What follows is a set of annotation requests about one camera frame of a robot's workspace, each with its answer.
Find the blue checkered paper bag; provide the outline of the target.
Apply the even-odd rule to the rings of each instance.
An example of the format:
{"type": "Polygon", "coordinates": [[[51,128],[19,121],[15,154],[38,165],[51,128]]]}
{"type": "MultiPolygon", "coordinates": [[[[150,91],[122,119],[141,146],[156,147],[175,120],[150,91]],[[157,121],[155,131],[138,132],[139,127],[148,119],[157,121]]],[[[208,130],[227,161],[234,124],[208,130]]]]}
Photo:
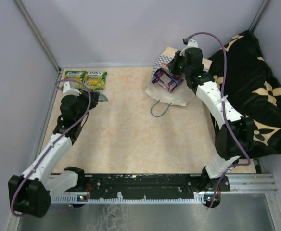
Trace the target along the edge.
{"type": "Polygon", "coordinates": [[[166,103],[168,107],[186,106],[195,94],[188,88],[183,77],[170,73],[167,64],[174,58],[177,49],[167,47],[153,65],[153,71],[145,92],[157,103],[166,103]]]}

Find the teal snack bag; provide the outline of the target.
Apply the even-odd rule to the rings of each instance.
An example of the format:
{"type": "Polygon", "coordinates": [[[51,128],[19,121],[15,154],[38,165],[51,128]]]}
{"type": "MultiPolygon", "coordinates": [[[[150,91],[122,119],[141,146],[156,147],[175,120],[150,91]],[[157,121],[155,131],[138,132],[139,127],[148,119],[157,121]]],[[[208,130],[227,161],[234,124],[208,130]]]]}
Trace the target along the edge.
{"type": "Polygon", "coordinates": [[[109,99],[103,93],[100,93],[100,92],[96,92],[96,93],[98,95],[98,102],[107,102],[107,101],[109,101],[109,99]]]}

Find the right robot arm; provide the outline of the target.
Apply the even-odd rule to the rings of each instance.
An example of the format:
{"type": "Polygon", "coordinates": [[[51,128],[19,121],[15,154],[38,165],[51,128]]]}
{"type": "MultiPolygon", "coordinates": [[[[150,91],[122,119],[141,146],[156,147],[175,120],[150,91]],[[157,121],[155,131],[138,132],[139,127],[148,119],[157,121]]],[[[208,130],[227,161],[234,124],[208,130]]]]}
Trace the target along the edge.
{"type": "Polygon", "coordinates": [[[167,65],[170,73],[185,78],[187,86],[205,104],[218,125],[216,155],[191,182],[195,192],[213,190],[219,178],[238,164],[253,143],[253,120],[237,112],[222,95],[213,76],[204,71],[202,50],[189,47],[176,51],[167,65]]]}

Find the green candy bag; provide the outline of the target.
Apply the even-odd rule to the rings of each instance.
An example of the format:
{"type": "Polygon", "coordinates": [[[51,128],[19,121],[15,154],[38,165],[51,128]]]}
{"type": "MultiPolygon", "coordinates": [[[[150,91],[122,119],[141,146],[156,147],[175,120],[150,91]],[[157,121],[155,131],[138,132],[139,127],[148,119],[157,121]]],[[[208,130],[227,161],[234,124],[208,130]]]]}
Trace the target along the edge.
{"type": "Polygon", "coordinates": [[[107,72],[86,71],[83,83],[93,90],[103,90],[106,82],[107,72]]]}
{"type": "MultiPolygon", "coordinates": [[[[64,79],[74,79],[74,80],[77,80],[78,82],[83,83],[85,73],[86,73],[86,71],[83,71],[83,70],[81,70],[81,71],[68,70],[64,74],[64,79]]],[[[74,85],[75,89],[85,90],[85,88],[79,83],[76,83],[76,82],[70,82],[70,83],[74,85]]]]}

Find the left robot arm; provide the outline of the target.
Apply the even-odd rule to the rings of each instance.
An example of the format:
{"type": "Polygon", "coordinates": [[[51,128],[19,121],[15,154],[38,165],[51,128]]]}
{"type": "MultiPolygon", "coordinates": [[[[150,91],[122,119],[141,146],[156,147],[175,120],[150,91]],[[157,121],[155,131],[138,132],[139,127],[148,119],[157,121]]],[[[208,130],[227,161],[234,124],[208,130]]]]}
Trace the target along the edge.
{"type": "Polygon", "coordinates": [[[21,174],[8,181],[10,211],[16,217],[32,215],[43,217],[51,201],[67,190],[83,190],[87,185],[85,171],[66,167],[50,178],[61,158],[74,145],[85,125],[89,111],[99,103],[99,92],[78,90],[61,100],[60,115],[51,138],[35,161],[21,174]]]}

